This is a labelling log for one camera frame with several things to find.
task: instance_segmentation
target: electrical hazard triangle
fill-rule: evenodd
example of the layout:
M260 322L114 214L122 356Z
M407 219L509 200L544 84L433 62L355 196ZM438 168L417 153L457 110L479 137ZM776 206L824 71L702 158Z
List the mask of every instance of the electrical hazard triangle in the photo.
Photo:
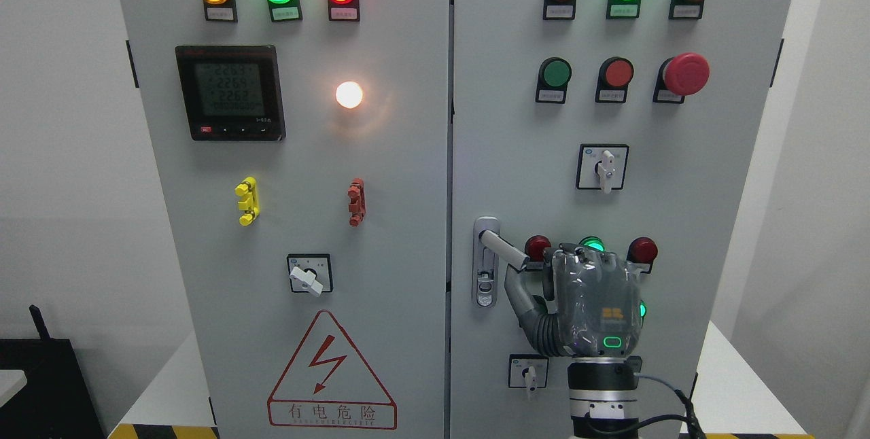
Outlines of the electrical hazard triangle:
M396 402L331 312L314 316L267 402L274 426L395 429Z

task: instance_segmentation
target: white switch knob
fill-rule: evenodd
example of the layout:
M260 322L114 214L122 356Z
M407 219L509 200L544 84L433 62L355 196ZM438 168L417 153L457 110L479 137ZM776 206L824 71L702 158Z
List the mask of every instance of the white switch knob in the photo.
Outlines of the white switch knob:
M531 400L532 393L538 389L538 371L535 371L534 366L529 366L523 370L523 381L525 381L525 396Z
M616 175L616 157L609 150L601 153L601 161L595 166L595 173L599 175L601 191L609 194L613 185L613 177Z
M307 271L299 268L299 266L293 266L293 269L290 271L290 277L299 281L302 288L314 296L320 296L324 290L324 285L317 280L317 275L315 275L313 271Z

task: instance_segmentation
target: glowing white light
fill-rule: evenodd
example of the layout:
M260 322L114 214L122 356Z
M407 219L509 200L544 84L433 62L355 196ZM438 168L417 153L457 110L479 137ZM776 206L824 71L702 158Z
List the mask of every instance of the glowing white light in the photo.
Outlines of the glowing white light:
M342 107L353 109L363 102L363 88L352 80L342 82L336 87L335 99Z

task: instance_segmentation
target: lightning bolt symbol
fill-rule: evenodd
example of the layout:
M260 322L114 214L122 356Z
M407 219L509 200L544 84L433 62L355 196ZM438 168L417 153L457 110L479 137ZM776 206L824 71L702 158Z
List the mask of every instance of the lightning bolt symbol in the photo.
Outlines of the lightning bolt symbol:
M324 378L323 381L320 381L320 383L314 385L314 393L318 393L323 390L324 387L326 387L326 384L324 384L326 383L326 380L328 380L329 377L332 376L332 373L335 373L335 370L338 370L338 367L341 366L342 362L344 362L345 358L347 358L347 355L345 354L340 355L339 357L333 357L332 359L323 359L323 361L319 360L320 356L322 356L323 353L326 352L326 349L329 349L329 346L332 345L333 340L335 340L334 336L327 336L326 339L324 339L324 343L320 344L320 349L317 350L316 355L314 355L314 359L312 359L311 363L308 364L309 368L313 368L315 366L320 366L321 364L329 364L330 362L335 363L332 365L332 369L329 371L329 373L326 374L326 378Z

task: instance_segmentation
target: gray metal panel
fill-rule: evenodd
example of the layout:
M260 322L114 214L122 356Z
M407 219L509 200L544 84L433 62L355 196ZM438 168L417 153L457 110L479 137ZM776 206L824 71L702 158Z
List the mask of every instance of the gray metal panel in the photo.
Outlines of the gray metal panel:
M692 386L789 0L706 0L700 21L668 20L670 0L643 0L637 20L606 20L606 0L577 2L574 21L556 22L541 19L542 0L455 0L454 439L571 432L569 359L551 362L534 401L507 389L508 355L531 347L506 299L494 309L472 302L472 225L483 215L500 219L518 247L535 234L554 242L595 234L624 254L635 237L656 240L636 353L644 371ZM709 59L709 84L684 105L653 105L659 65L681 52ZM597 72L614 55L635 67L628 102L596 104ZM574 70L568 102L536 104L538 67L553 56ZM574 188L581 143L630 145L621 192ZM641 417L681 411L654 383L641 384L640 406Z
M206 22L201 0L121 0L221 436L336 435L270 426L266 411L320 309L398 403L389 434L443 434L448 0L360 1L360 23L302 0L303 21L273 24L265 0L237 0L228 24ZM279 55L285 141L193 142L173 48L264 43ZM344 80L366 91L351 113L334 98ZM243 228L233 188L248 175L262 214ZM351 228L357 176L368 215ZM292 294L287 253L331 253L335 291ZM332 380L352 389L341 372Z

